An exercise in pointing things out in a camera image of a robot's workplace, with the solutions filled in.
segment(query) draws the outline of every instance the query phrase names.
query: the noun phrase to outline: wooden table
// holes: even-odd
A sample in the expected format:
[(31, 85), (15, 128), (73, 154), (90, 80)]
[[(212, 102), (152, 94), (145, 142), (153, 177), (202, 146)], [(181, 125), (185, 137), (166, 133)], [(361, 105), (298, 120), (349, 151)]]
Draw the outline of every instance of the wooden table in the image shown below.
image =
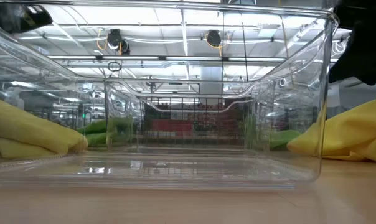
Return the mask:
[(0, 223), (376, 223), (376, 163), (324, 161), (295, 191), (0, 189)]

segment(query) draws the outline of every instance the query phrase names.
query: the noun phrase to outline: yellow towel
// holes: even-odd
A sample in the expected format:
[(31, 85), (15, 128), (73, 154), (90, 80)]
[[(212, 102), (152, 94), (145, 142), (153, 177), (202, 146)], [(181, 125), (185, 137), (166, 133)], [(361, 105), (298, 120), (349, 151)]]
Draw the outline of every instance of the yellow towel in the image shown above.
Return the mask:
[[(314, 155), (319, 125), (288, 143), (288, 149)], [(364, 103), (325, 122), (323, 158), (376, 161), (376, 100)]]
[(85, 137), (0, 100), (0, 153), (22, 159), (65, 155), (87, 148)]

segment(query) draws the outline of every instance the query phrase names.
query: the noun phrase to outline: table surface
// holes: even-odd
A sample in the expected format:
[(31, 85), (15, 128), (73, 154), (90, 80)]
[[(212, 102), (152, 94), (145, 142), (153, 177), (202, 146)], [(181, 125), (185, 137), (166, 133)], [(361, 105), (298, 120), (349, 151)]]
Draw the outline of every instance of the table surface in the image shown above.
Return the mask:
[(376, 163), (324, 161), (293, 191), (0, 188), (0, 223), (376, 223)]

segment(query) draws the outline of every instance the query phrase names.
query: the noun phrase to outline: yellow cloth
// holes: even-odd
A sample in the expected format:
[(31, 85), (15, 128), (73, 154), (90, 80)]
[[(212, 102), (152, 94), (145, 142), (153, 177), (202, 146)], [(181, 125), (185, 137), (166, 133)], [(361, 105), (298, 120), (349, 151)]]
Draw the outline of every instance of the yellow cloth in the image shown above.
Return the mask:
[[(319, 124), (288, 143), (293, 152), (315, 155)], [(325, 122), (323, 158), (376, 161), (376, 100), (364, 103)]]
[(69, 128), (38, 118), (0, 100), (0, 153), (22, 159), (80, 152), (85, 137)]

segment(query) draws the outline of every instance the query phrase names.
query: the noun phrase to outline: transparent plastic bin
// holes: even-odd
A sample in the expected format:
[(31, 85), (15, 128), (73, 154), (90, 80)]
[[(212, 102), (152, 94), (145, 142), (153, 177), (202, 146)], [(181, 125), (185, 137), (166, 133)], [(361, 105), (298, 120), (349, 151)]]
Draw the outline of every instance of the transparent plastic bin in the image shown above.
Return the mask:
[[(55, 8), (62, 7), (62, 1), (56, 6), (52, 1), (39, 2), (53, 15)], [(0, 29), (0, 100), (78, 130), (82, 140), (88, 141), (87, 150), (79, 153), (69, 150), (53, 156), (22, 155), (13, 159), (0, 153), (0, 183), (249, 190), (287, 188), (317, 179), (326, 117), (327, 69), (337, 27), (333, 14), (192, 2), (65, 3), (83, 16), (90, 10), (103, 15), (110, 8), (113, 13), (133, 11), (137, 15), (161, 12), (164, 20), (168, 15), (179, 15), (179, 21), (169, 21), (170, 27), (178, 28), (179, 36), (174, 37), (178, 41), (166, 47), (169, 54), (156, 55), (150, 46), (134, 45), (130, 38), (131, 55), (59, 55), (51, 49), (49, 55), (43, 55), (32, 47), (39, 44), (35, 42), (38, 38), (29, 36), (31, 32), (11, 36)], [(211, 25), (194, 24), (195, 18), (204, 16)], [(161, 20), (155, 25), (153, 21), (146, 21), (151, 25), (140, 23), (134, 26), (134, 32), (150, 36), (151, 29), (163, 27)], [(284, 41), (278, 40), (277, 33), (268, 41), (279, 41), (281, 52), (251, 53), (254, 45), (261, 43), (249, 34), (259, 31), (252, 29), (254, 24), (273, 23), (279, 25), (277, 32)], [(72, 29), (84, 31), (89, 26), (88, 22), (85, 26), (60, 25), (72, 37)], [(107, 30), (115, 25), (103, 26)], [(161, 29), (168, 35), (168, 28)], [(198, 29), (219, 30), (221, 47), (205, 49), (206, 40), (200, 37), (186, 41), (187, 35), (201, 35)], [(310, 38), (300, 40), (305, 35)], [(65, 50), (75, 43), (67, 44), (55, 43)], [(102, 73), (85, 73), (79, 68)], [(179, 78), (178, 70), (186, 71), (186, 77)], [(146, 76), (134, 75), (139, 72)], [(1, 131), (8, 130), (12, 134), (7, 138), (15, 140), (24, 135), (28, 136), (25, 143), (35, 145), (29, 137), (34, 139), (42, 133), (31, 130), (45, 127), (13, 126), (21, 117), (0, 123), (6, 126), (0, 128), (0, 137), (4, 136)], [(300, 154), (290, 151), (287, 144), (314, 126), (317, 134), (313, 147)], [(57, 138), (54, 135), (46, 140)], [(18, 151), (18, 147), (7, 150)]]

